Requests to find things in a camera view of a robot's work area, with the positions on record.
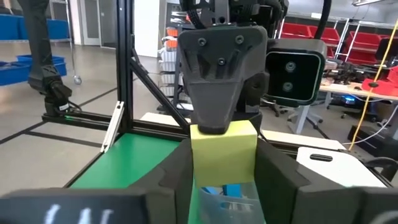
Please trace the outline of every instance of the blue object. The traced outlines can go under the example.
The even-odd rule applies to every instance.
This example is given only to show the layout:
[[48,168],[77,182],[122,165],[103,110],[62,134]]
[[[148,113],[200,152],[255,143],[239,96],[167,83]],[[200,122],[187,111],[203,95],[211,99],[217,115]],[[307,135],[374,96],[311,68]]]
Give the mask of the blue object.
[[[29,65],[32,65],[32,56],[31,55],[18,55],[17,56],[17,60],[20,63],[26,63]],[[54,64],[58,64],[58,63],[65,63],[65,58],[64,57],[60,57],[60,56],[52,56],[52,60]]]
[[30,66],[18,62],[0,62],[0,86],[26,82]]
[[51,40],[69,38],[67,21],[47,19],[47,27],[49,30],[49,38]]
[[[31,55],[18,55],[18,63],[29,66],[29,71],[32,66],[33,60]],[[67,75],[67,64],[65,63],[64,57],[53,56],[52,57],[55,68],[61,76]]]
[[223,186],[223,192],[225,196],[230,197],[242,197],[241,185],[240,184],[228,184]]
[[202,188],[206,193],[218,195],[218,192],[214,187],[203,187]]
[[0,40],[19,39],[18,27],[19,17],[0,14]]
[[[69,38],[68,22],[61,20],[47,19],[47,30],[49,32],[49,39],[67,39]],[[19,18],[18,23],[19,38],[27,40],[28,35],[25,28],[25,20],[23,17]]]

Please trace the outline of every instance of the blue storage bin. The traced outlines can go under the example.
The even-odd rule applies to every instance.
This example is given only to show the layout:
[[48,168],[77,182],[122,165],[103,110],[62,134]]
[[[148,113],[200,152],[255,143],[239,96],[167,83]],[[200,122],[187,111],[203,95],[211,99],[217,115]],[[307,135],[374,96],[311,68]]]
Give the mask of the blue storage bin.
[[68,22],[67,21],[48,19],[47,27],[49,29],[49,38],[51,40],[69,38],[69,30],[68,30]]
[[[23,17],[19,20],[18,30],[20,39],[27,40],[28,36]],[[69,38],[67,21],[47,19],[47,30],[49,31],[50,40]]]
[[26,82],[30,67],[17,62],[0,62],[0,86]]
[[[18,55],[17,56],[18,63],[24,64],[30,67],[32,66],[32,56],[31,55]],[[59,74],[61,76],[67,75],[67,64],[65,63],[64,57],[53,56],[52,57],[55,68],[57,68]]]
[[0,40],[17,40],[19,17],[0,14]]
[[[17,56],[17,60],[18,62],[21,63],[26,63],[29,65],[32,65],[32,56],[31,55],[18,55]],[[60,57],[60,56],[52,56],[52,60],[54,62],[54,64],[58,64],[58,63],[65,63],[65,58],[64,57]]]

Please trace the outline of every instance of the yellow block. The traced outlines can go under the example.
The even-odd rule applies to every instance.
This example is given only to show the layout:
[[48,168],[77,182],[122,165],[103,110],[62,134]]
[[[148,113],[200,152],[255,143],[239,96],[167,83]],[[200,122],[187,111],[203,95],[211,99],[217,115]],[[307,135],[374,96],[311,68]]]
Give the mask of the yellow block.
[[193,171],[197,187],[254,180],[257,131],[250,121],[233,121],[225,134],[210,135],[191,125]]

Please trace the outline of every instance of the screw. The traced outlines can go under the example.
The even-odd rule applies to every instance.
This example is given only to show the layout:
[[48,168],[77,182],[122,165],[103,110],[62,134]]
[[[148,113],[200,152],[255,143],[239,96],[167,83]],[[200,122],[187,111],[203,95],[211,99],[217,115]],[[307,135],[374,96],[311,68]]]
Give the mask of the screw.
[[287,91],[287,92],[292,91],[292,88],[293,88],[293,84],[291,82],[285,82],[283,85],[284,91]]
[[199,43],[199,46],[203,47],[204,45],[206,45],[207,41],[204,38],[199,38],[198,43]]
[[218,59],[218,65],[225,65],[225,59],[219,58]]
[[288,62],[285,67],[286,71],[293,72],[296,69],[296,64],[294,62]]
[[242,44],[243,41],[244,41],[244,37],[242,35],[239,35],[239,36],[235,37],[235,43]]

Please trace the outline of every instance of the black pipe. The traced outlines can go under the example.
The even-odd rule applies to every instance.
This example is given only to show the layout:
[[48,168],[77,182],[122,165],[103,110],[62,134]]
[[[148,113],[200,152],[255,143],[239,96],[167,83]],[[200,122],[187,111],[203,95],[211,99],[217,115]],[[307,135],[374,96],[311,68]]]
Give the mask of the black pipe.
[[323,0],[322,16],[319,20],[318,28],[315,33],[314,39],[321,39],[323,31],[325,30],[326,23],[328,22],[331,8],[331,0]]
[[259,1],[260,5],[270,6],[272,8],[272,24],[279,22],[282,15],[282,5],[278,0],[261,0]]

